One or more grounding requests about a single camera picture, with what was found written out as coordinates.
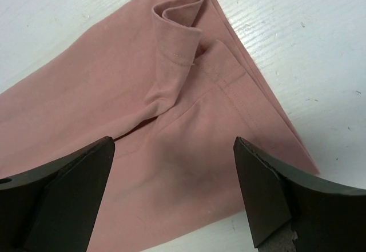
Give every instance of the white table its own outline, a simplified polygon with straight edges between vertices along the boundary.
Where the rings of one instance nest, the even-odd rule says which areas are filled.
[[[0,92],[128,0],[0,0]],[[366,188],[366,0],[219,0],[322,177]],[[245,213],[152,251],[256,251]]]

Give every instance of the pink fabric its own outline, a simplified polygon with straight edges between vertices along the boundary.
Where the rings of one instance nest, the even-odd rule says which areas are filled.
[[[242,210],[237,135],[317,173],[216,0],[132,0],[0,110],[0,178],[124,135],[88,251],[140,251]]]

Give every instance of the hole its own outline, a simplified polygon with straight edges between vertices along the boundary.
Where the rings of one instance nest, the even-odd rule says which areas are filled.
[[[11,181],[12,181],[12,179],[10,179],[10,178],[0,179],[0,185],[2,185],[3,183],[11,182]]]

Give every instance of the fabric fold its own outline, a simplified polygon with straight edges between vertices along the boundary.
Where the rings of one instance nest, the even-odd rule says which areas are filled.
[[[216,0],[131,0],[0,110],[0,178],[116,139],[88,252],[141,251],[242,210],[236,136],[318,173]]]

